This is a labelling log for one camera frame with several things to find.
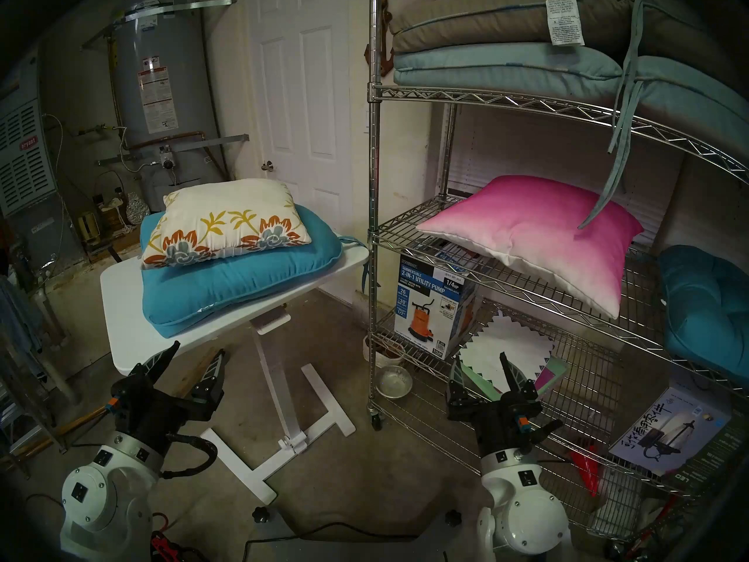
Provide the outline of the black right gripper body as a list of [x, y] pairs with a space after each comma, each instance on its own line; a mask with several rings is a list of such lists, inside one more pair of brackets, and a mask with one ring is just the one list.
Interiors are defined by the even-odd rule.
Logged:
[[472, 426], [481, 457], [503, 450], [519, 450], [521, 455], [527, 455], [564, 426], [562, 420], [554, 419], [534, 428], [530, 418], [539, 416], [542, 408], [541, 401], [527, 399], [520, 393], [504, 393], [493, 402], [455, 396], [448, 400], [448, 419]]

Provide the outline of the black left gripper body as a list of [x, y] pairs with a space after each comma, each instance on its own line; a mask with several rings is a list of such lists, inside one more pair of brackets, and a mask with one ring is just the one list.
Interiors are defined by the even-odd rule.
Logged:
[[170, 446], [169, 435], [178, 434], [190, 421], [207, 422], [222, 399], [197, 399], [196, 385], [187, 398], [170, 396], [145, 378], [125, 377], [111, 386], [115, 400], [115, 430], [155, 450], [165, 457]]

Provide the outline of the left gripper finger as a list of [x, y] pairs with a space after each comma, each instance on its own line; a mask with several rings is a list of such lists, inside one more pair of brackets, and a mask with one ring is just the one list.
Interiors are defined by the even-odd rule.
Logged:
[[174, 341], [170, 347], [154, 354], [144, 363], [138, 363], [129, 373], [129, 377], [145, 378], [150, 384], [155, 384], [166, 371], [181, 344]]
[[211, 358], [201, 380], [196, 384], [197, 399], [222, 399], [225, 381], [225, 349], [220, 349]]

